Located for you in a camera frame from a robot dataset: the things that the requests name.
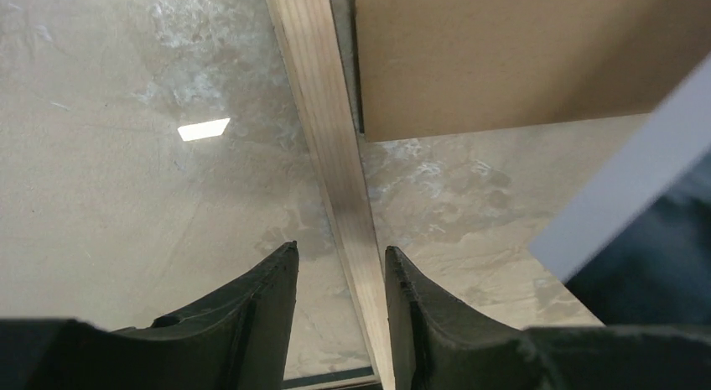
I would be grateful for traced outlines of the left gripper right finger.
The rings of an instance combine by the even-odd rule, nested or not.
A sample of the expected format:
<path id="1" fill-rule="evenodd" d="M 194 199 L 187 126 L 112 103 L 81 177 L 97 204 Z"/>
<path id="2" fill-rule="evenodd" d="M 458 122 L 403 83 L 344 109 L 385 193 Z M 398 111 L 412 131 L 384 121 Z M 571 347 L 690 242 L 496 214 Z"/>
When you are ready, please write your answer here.
<path id="1" fill-rule="evenodd" d="M 710 329 L 698 325 L 517 330 L 471 308 L 397 247 L 385 286 L 399 389 L 707 389 Z"/>

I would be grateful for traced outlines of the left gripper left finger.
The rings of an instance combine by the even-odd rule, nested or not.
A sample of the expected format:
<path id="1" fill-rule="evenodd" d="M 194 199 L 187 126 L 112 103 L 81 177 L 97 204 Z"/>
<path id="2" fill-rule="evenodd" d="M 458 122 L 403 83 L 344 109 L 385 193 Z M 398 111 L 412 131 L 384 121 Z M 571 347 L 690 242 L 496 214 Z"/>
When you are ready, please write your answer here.
<path id="1" fill-rule="evenodd" d="M 279 389 L 299 255 L 286 242 L 258 265 L 147 328 L 68 318 L 1 322 L 4 389 Z"/>

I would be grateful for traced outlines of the clear acrylic sheet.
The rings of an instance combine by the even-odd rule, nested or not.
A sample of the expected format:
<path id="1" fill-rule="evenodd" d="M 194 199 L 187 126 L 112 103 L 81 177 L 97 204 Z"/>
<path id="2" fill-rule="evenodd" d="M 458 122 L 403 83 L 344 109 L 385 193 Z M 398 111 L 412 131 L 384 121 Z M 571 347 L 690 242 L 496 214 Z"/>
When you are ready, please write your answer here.
<path id="1" fill-rule="evenodd" d="M 370 365 L 265 0 L 1 0 L 1 314 L 144 327 L 300 253 L 285 375 Z"/>

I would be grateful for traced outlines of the printed photo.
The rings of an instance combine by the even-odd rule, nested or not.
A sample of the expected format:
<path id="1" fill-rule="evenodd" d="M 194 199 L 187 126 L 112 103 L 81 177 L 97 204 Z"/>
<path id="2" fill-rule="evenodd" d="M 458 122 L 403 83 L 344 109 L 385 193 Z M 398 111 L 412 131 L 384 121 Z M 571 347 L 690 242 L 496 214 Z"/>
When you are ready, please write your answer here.
<path id="1" fill-rule="evenodd" d="M 605 325 L 709 324 L 709 60 L 529 249 Z"/>

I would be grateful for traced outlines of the brown cardboard backing board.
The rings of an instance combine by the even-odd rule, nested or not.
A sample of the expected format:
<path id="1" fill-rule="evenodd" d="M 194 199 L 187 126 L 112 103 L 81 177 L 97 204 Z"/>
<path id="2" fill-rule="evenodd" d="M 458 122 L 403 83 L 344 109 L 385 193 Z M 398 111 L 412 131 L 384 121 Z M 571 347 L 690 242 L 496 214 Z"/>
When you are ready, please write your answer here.
<path id="1" fill-rule="evenodd" d="M 650 112 L 710 51 L 710 0 L 355 0 L 369 141 Z"/>

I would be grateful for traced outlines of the black wooden picture frame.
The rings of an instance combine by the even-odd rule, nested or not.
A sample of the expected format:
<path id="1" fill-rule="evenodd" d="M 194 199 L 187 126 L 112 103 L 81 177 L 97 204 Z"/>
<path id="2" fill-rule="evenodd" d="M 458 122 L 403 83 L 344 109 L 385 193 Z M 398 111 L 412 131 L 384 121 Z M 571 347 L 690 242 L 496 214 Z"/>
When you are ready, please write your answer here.
<path id="1" fill-rule="evenodd" d="M 385 279 L 330 0 L 266 0 L 373 371 L 396 386 Z"/>

